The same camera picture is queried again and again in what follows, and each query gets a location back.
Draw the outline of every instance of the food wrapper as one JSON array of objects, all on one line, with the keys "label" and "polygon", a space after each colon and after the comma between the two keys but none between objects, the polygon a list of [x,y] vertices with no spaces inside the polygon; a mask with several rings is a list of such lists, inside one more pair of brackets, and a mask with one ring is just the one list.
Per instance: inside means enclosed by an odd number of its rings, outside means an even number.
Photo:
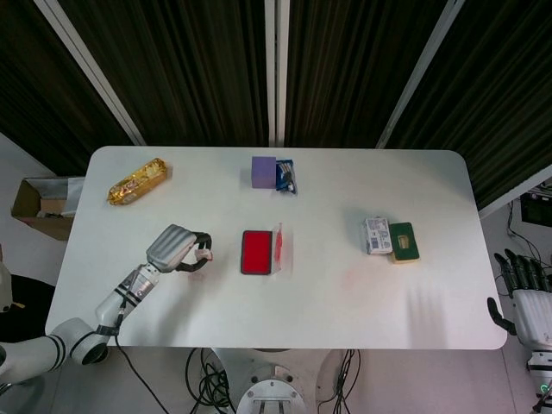
[{"label": "food wrapper", "polygon": [[165,161],[155,158],[110,188],[110,204],[130,204],[166,180]]}]

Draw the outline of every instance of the white robotic hand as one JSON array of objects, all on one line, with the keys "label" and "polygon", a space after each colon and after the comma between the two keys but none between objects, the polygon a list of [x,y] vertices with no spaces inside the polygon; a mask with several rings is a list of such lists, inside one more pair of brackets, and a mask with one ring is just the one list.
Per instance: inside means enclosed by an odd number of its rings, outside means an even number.
[{"label": "white robotic hand", "polygon": [[[204,256],[192,265],[182,263],[196,244]],[[118,335],[122,320],[157,285],[159,274],[198,270],[209,260],[205,256],[209,256],[210,247],[209,235],[171,224],[147,250],[147,263],[133,270],[96,308],[99,322],[96,330],[82,319],[73,318],[41,338],[18,343],[0,342],[0,384],[18,383],[53,371],[69,357],[82,365],[98,361],[110,337]]]},{"label": "white robotic hand", "polygon": [[487,299],[492,320],[532,352],[527,363],[539,398],[533,412],[552,414],[552,288],[540,263],[506,249],[508,260],[494,257],[513,304],[513,321],[500,315],[493,298]]}]

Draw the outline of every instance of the gray floor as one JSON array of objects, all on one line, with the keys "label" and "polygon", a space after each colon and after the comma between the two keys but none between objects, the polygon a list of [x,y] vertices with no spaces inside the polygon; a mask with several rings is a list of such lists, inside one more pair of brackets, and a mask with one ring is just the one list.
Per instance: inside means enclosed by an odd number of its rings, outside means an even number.
[{"label": "gray floor", "polygon": [[[19,179],[47,171],[31,160],[22,160],[18,154],[10,153],[10,147],[3,145],[7,144],[0,139],[0,175],[9,177],[0,180],[0,242],[4,245],[6,263],[14,273],[55,283],[65,243],[49,239],[9,218]],[[4,154],[9,154],[6,160],[2,160]],[[504,248],[524,251],[523,245],[506,235],[506,218],[507,209],[502,209],[482,221],[491,254]],[[514,227],[549,258],[552,229],[518,221]],[[39,252],[38,255],[29,256],[29,249]],[[500,283],[499,280],[499,289],[504,289]],[[509,315],[510,304],[503,301],[502,305]],[[184,383],[188,352],[188,349],[129,349],[137,369],[171,413],[189,412],[193,405]],[[374,350],[363,351],[362,355],[361,376],[348,403],[353,413],[527,414],[535,403],[530,377],[524,369],[529,355],[515,338],[509,338],[502,349],[495,351]],[[320,399],[331,393],[332,373],[333,368],[328,364],[318,377]],[[112,350],[110,358],[97,366],[77,367],[69,361],[57,372],[14,388],[0,398],[2,412],[153,414],[161,411],[129,371],[122,356]],[[331,412],[331,409],[323,407],[322,412]]]}]

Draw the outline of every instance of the black cable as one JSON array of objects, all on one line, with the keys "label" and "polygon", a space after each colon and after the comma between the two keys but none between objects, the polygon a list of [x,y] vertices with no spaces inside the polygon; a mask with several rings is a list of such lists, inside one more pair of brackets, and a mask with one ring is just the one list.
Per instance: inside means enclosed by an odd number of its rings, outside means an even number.
[{"label": "black cable", "polygon": [[522,235],[520,235],[519,233],[517,233],[516,231],[511,229],[511,221],[513,219],[513,209],[514,209],[513,201],[510,201],[510,203],[508,203],[508,207],[510,208],[510,213],[508,214],[508,222],[507,222],[507,225],[506,225],[506,233],[510,237],[519,237],[525,243],[527,243],[527,247],[529,248],[529,251],[530,251],[530,254],[531,254],[532,258],[535,259],[536,261],[538,261],[541,266],[545,265],[546,267],[551,267],[550,264],[543,262],[543,258],[541,257],[541,252],[539,252],[538,248],[535,246],[535,244],[531,240],[527,239],[526,237],[523,237]]},{"label": "black cable", "polygon": [[161,403],[161,401],[159,400],[157,395],[155,395],[154,390],[152,390],[152,388],[149,386],[149,384],[146,382],[146,380],[142,378],[142,376],[138,373],[138,371],[136,371],[136,368],[134,367],[134,365],[132,365],[132,361],[130,360],[129,355],[125,352],[124,349],[122,349],[121,345],[119,344],[119,329],[121,328],[122,320],[124,318],[124,311],[127,309],[127,296],[130,293],[130,289],[132,288],[132,286],[136,282],[137,277],[138,277],[138,272],[135,271],[135,274],[133,275],[132,279],[129,281],[129,286],[127,287],[126,294],[122,297],[121,306],[119,306],[119,315],[117,316],[117,320],[116,320],[116,323],[115,323],[115,328],[116,328],[116,334],[114,335],[115,345],[117,346],[117,349],[119,349],[119,351],[121,352],[122,356],[124,356],[124,359],[127,360],[127,363],[129,364],[130,370],[133,373],[135,373],[138,380],[140,380],[140,382],[146,387],[146,389],[149,391],[149,393],[152,394],[152,397],[154,397],[154,400],[157,402],[159,407],[161,407],[163,412],[165,412],[166,414],[169,414],[169,411]]},{"label": "black cable", "polygon": [[198,392],[195,393],[190,386],[190,362],[193,355],[198,349],[194,348],[185,364],[185,383],[188,392],[194,399],[196,404],[192,407],[190,414],[195,414],[199,406],[213,407],[219,414],[227,414],[227,411],[223,411],[223,408],[230,408],[235,412],[235,408],[232,405],[232,400],[229,394],[229,382],[226,376],[226,371],[217,369],[214,364],[207,362],[209,355],[205,358],[204,349],[201,349],[199,353],[199,361],[201,364],[202,378],[198,384]]},{"label": "black cable", "polygon": [[[348,371],[351,367],[352,360],[355,356],[355,354],[358,355],[358,364],[356,368],[356,374],[354,376],[353,382],[351,384],[351,387],[348,389],[348,391],[345,393],[345,382],[348,377]],[[356,381],[359,378],[359,374],[361,373],[361,351],[355,350],[355,349],[348,349],[345,352],[345,356],[343,357],[341,367],[339,369],[339,373],[337,374],[337,382],[336,382],[336,389],[335,393],[332,398],[325,399],[324,401],[321,401],[318,403],[317,406],[317,412],[320,414],[320,407],[323,404],[329,403],[330,401],[335,400],[334,403],[334,409],[332,411],[333,414],[341,414],[342,407],[345,408],[345,411],[350,414],[350,410],[347,406],[347,398],[350,395],[350,393],[353,391],[354,386],[356,385]]]},{"label": "black cable", "polygon": [[166,414],[169,414],[169,411],[166,410],[165,406],[160,402],[160,400],[157,398],[157,395],[155,395],[154,390],[151,389],[151,387],[147,384],[147,382],[141,377],[141,375],[136,371],[136,368],[134,365],[132,365],[132,362],[130,361],[129,355],[124,351],[124,349],[121,348],[121,345],[119,345],[119,336],[115,335],[115,345],[117,345],[117,349],[121,351],[122,356],[124,356],[125,360],[127,360],[127,363],[129,364],[129,368],[132,370],[133,373],[135,373],[138,380],[141,381],[141,383],[147,388],[150,394],[152,394],[152,397],[154,397],[155,401],[161,407],[163,412]]}]

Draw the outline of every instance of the white vertical pole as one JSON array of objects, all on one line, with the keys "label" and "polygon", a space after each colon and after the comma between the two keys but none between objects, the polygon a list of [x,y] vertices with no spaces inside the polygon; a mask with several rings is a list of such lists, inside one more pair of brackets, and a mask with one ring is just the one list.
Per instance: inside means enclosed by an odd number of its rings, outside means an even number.
[{"label": "white vertical pole", "polygon": [[285,97],[287,93],[287,53],[290,34],[290,1],[278,0],[276,32],[276,147],[285,141]]},{"label": "white vertical pole", "polygon": [[147,145],[141,132],[132,121],[121,100],[113,90],[110,82],[92,57],[77,30],[72,25],[58,0],[34,0],[34,4],[44,15],[53,31],[59,36],[69,53],[77,61],[85,76],[91,82],[98,95],[119,122],[122,129],[135,145]]},{"label": "white vertical pole", "polygon": [[265,0],[268,146],[276,147],[276,0]]},{"label": "white vertical pole", "polygon": [[441,46],[442,40],[449,32],[449,29],[455,21],[456,16],[458,16],[458,12],[462,8],[463,4],[464,0],[448,0],[447,4],[445,4],[442,13],[439,16],[439,20],[437,20],[437,23],[433,28],[433,32],[431,32],[431,35],[417,60],[416,66],[414,66],[411,76],[409,77],[408,82],[406,82],[403,93],[398,99],[391,116],[389,116],[387,125],[379,137],[376,148],[386,147],[387,142],[395,129],[395,125],[397,125],[398,119],[401,115],[403,115],[406,105],[408,105],[412,95],[414,95],[417,86],[420,84],[420,81],[425,74],[425,71],[427,71],[430,66],[437,50]]}]

